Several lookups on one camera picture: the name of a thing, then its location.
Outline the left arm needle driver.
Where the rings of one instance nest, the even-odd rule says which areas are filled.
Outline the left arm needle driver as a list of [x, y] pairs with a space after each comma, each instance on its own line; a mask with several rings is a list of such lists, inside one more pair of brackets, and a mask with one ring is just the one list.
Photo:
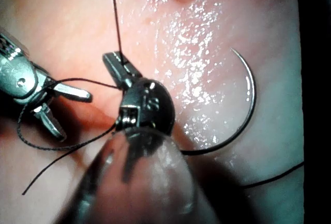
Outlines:
[[115, 130], [150, 127], [170, 135], [174, 122], [175, 109], [168, 90], [156, 80], [140, 78], [122, 98]]

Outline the right arm needle driver jaw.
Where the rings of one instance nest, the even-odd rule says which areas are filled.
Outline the right arm needle driver jaw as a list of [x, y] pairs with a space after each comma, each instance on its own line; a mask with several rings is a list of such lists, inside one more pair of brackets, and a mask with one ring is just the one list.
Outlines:
[[55, 96], [63, 96], [69, 100], [88, 103], [93, 101], [93, 96], [90, 92], [63, 83], [55, 85], [53, 87], [53, 92]]
[[33, 110], [34, 116], [39, 119], [45, 128], [50, 132], [52, 136], [55, 137], [56, 140], [63, 142], [67, 135], [58, 122], [58, 120], [54, 117], [50, 107], [43, 103]]

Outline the right arm needle driver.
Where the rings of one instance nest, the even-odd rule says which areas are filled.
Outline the right arm needle driver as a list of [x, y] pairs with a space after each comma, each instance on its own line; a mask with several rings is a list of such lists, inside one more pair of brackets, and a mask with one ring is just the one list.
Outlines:
[[1, 92], [20, 105], [29, 102], [35, 108], [53, 100], [49, 90], [40, 92], [49, 80], [49, 73], [29, 59], [14, 37], [1, 33]]

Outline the left arm needle driver jaw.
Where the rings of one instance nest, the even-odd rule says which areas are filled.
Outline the left arm needle driver jaw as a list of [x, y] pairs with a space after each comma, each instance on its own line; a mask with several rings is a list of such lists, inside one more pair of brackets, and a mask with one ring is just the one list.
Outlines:
[[124, 78], [125, 83], [136, 83], [138, 79], [142, 77], [142, 74], [135, 68], [135, 66], [129, 61], [124, 62], [124, 69], [127, 75]]
[[132, 87], [132, 74], [127, 67], [127, 59], [121, 61], [121, 53], [119, 51], [103, 54], [102, 60], [119, 89], [127, 91]]

